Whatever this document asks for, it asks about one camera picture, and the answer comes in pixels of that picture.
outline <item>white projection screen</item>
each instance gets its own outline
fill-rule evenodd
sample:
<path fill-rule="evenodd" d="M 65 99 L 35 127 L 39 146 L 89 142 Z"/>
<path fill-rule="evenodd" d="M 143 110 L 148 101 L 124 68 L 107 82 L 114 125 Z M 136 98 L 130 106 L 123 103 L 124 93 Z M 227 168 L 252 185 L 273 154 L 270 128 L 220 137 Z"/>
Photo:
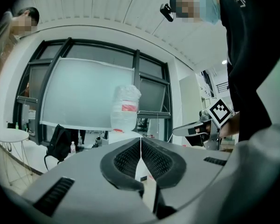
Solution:
<path fill-rule="evenodd" d="M 111 130 L 115 88 L 133 84 L 134 70 L 103 62 L 60 58 L 47 84 L 40 123 L 81 130 Z"/>

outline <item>railing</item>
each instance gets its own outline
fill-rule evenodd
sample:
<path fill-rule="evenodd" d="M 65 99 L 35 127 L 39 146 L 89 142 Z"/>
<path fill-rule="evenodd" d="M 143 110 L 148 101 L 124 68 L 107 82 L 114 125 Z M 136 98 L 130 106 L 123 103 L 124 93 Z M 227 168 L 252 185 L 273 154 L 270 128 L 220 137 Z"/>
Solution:
<path fill-rule="evenodd" d="M 228 82 L 217 84 L 216 87 L 219 93 L 229 90 Z"/>

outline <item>white ceiling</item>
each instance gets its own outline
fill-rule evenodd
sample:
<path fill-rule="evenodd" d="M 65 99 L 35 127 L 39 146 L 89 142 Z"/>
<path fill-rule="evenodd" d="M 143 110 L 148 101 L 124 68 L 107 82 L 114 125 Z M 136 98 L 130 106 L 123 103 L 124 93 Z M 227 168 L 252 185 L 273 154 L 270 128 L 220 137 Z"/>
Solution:
<path fill-rule="evenodd" d="M 213 68 L 216 70 L 216 72 L 226 71 L 227 70 L 227 64 L 222 64 L 222 62 L 215 64 Z"/>
<path fill-rule="evenodd" d="M 168 22 L 160 13 L 169 0 L 18 0 L 12 11 L 33 6 L 39 30 L 73 23 L 116 27 L 137 35 L 203 71 L 226 59 L 226 31 L 221 23 Z"/>

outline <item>table leg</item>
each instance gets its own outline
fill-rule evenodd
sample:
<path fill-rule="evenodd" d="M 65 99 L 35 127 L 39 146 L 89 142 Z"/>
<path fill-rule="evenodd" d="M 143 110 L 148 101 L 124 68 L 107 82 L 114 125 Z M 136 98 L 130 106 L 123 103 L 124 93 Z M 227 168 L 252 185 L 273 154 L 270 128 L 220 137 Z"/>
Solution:
<path fill-rule="evenodd" d="M 3 146 L 4 149 L 7 149 L 7 145 L 5 143 L 2 143 L 2 146 Z M 9 180 L 8 171 L 7 171 L 7 156 L 8 156 L 8 154 L 6 154 L 5 151 L 3 151 L 2 156 L 3 156 L 3 165 L 4 165 L 6 177 L 7 177 L 9 185 L 12 186 L 12 183 Z"/>
<path fill-rule="evenodd" d="M 9 152 L 11 152 L 11 144 L 9 143 L 9 146 L 8 146 L 8 143 L 6 143 L 6 146 L 7 146 L 7 150 L 8 150 Z"/>
<path fill-rule="evenodd" d="M 17 152 L 17 154 L 18 154 L 18 156 L 19 156 L 20 160 L 21 160 L 21 161 L 23 162 L 23 164 L 24 164 L 25 173 L 26 173 L 26 176 L 27 176 L 28 182 L 29 182 L 29 184 L 31 184 L 30 179 L 29 179 L 29 177 L 28 177 L 28 173 L 27 173 L 26 165 L 25 165 L 25 160 L 24 160 L 24 151 L 23 151 L 24 146 L 23 146 L 23 141 L 21 142 L 22 157 L 20 156 L 20 154 L 19 154 L 18 150 L 15 148 L 14 143 L 12 143 L 12 144 L 13 144 L 13 147 L 14 147 L 15 151 Z M 29 164 L 28 164 L 28 167 L 29 167 L 30 175 L 32 175 L 32 171 L 31 171 L 31 169 L 30 169 Z"/>
<path fill-rule="evenodd" d="M 23 141 L 21 142 L 21 146 L 22 146 L 22 154 L 24 154 L 25 157 L 26 157 L 27 164 L 28 164 L 28 169 L 29 169 L 29 171 L 30 171 L 30 175 L 32 176 L 32 175 L 33 175 L 33 172 L 32 172 L 32 170 L 31 170 L 30 164 L 29 164 L 29 162 L 28 162 L 28 158 L 27 158 L 27 156 L 26 156 L 26 152 L 25 152 L 25 147 L 24 147 Z"/>

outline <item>person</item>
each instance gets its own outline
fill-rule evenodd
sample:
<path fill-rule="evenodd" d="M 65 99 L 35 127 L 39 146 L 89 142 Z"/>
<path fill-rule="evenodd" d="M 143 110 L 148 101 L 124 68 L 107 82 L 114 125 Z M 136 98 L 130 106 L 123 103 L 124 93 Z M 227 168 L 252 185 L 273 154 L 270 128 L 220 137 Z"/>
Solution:
<path fill-rule="evenodd" d="M 39 12 L 35 7 L 21 9 L 16 17 L 5 12 L 0 21 L 0 72 L 9 54 L 17 43 L 15 35 L 24 36 L 36 29 Z"/>
<path fill-rule="evenodd" d="M 271 125 L 257 88 L 280 58 L 280 0 L 170 0 L 172 12 L 187 22 L 221 20 L 227 31 L 228 82 L 234 111 L 220 138 L 239 141 Z"/>

